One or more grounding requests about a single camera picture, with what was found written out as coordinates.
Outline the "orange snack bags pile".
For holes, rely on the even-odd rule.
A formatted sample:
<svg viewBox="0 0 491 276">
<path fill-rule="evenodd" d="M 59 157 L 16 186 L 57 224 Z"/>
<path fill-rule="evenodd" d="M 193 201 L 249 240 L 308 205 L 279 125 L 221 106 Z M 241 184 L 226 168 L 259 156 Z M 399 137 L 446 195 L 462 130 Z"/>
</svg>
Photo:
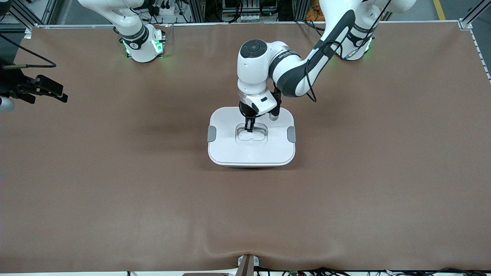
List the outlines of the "orange snack bags pile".
<svg viewBox="0 0 491 276">
<path fill-rule="evenodd" d="M 324 21 L 324 14 L 320 8 L 320 0 L 310 0 L 305 21 Z"/>
</svg>

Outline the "white power strip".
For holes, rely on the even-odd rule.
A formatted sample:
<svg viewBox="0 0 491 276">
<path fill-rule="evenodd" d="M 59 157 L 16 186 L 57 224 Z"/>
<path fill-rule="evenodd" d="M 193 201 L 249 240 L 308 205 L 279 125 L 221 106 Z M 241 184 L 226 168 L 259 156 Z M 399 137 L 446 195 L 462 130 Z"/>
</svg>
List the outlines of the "white power strip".
<svg viewBox="0 0 491 276">
<path fill-rule="evenodd" d="M 150 5 L 149 13 L 152 16 L 173 16 L 175 14 L 176 8 L 171 0 L 148 0 Z"/>
</svg>

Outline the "white box lid grey latches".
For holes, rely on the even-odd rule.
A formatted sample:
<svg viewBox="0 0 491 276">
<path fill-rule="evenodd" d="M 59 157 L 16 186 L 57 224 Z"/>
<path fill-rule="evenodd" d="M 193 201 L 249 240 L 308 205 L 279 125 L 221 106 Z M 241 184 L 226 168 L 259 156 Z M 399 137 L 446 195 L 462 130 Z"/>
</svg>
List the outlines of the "white box lid grey latches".
<svg viewBox="0 0 491 276">
<path fill-rule="evenodd" d="M 208 155 L 221 166 L 284 166 L 296 153 L 296 128 L 291 112 L 280 108 L 279 118 L 256 118 L 253 132 L 238 107 L 219 108 L 210 117 Z"/>
</svg>

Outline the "aluminium frame post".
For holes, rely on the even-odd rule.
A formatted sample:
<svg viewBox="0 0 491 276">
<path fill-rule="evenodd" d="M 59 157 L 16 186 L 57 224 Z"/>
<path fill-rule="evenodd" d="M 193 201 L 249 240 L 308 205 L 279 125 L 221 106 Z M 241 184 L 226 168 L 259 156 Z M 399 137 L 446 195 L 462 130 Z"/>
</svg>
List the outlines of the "aluminium frame post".
<svg viewBox="0 0 491 276">
<path fill-rule="evenodd" d="M 294 20 L 305 20 L 310 7 L 310 0 L 292 0 L 292 14 Z"/>
<path fill-rule="evenodd" d="M 203 23 L 205 20 L 206 0 L 187 0 L 194 23 Z"/>
</svg>

